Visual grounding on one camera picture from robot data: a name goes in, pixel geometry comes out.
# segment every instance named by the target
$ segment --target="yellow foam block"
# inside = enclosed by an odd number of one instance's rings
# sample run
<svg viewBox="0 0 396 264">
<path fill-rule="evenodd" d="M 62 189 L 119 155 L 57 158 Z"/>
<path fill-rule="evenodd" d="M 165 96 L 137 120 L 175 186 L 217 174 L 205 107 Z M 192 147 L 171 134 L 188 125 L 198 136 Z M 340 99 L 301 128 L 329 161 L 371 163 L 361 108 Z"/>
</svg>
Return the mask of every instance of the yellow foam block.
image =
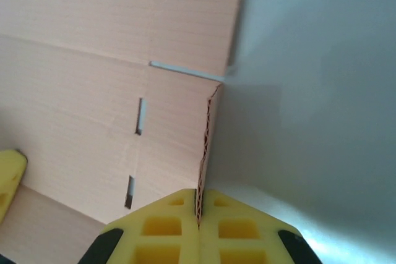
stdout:
<svg viewBox="0 0 396 264">
<path fill-rule="evenodd" d="M 180 190 L 106 226 L 121 236 L 107 264 L 198 264 L 194 189 Z"/>
<path fill-rule="evenodd" d="M 0 223 L 14 198 L 27 159 L 15 150 L 0 151 Z"/>
<path fill-rule="evenodd" d="M 200 224 L 201 264 L 294 264 L 279 230 L 296 228 L 215 190 L 206 190 Z"/>
</svg>

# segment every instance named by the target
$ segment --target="white wall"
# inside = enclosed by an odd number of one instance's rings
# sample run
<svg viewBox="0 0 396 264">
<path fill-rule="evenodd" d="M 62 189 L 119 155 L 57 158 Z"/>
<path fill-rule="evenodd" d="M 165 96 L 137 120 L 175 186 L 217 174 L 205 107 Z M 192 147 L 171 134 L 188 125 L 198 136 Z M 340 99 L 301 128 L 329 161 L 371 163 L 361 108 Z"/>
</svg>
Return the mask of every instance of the white wall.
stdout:
<svg viewBox="0 0 396 264">
<path fill-rule="evenodd" d="M 244 0 L 209 184 L 324 263 L 396 263 L 395 50 L 396 0 Z"/>
</svg>

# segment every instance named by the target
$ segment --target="grey surface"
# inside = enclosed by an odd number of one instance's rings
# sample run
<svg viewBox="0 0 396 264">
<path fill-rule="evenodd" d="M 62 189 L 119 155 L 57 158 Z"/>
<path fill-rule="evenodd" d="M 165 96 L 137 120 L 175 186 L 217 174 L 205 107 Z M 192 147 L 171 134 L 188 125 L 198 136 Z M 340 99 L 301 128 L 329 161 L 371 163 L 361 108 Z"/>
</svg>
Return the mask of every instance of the grey surface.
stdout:
<svg viewBox="0 0 396 264">
<path fill-rule="evenodd" d="M 324 263 L 396 263 L 396 0 L 244 0 L 209 186 Z"/>
</svg>

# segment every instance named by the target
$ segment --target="yellow foam piece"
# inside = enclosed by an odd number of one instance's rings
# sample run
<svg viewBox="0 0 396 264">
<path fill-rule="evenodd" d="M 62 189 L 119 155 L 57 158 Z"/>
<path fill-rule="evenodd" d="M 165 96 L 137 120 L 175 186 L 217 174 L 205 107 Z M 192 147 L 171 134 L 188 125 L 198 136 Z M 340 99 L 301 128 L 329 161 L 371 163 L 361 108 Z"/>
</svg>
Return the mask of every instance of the yellow foam piece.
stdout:
<svg viewBox="0 0 396 264">
<path fill-rule="evenodd" d="M 26 169 L 26 157 L 15 151 L 0 151 L 0 224 L 14 198 Z"/>
<path fill-rule="evenodd" d="M 296 228 L 242 202 L 206 190 L 200 224 L 201 264 L 294 264 L 278 231 Z"/>
<path fill-rule="evenodd" d="M 180 190 L 106 225 L 124 230 L 107 264 L 198 264 L 194 195 Z"/>
</svg>

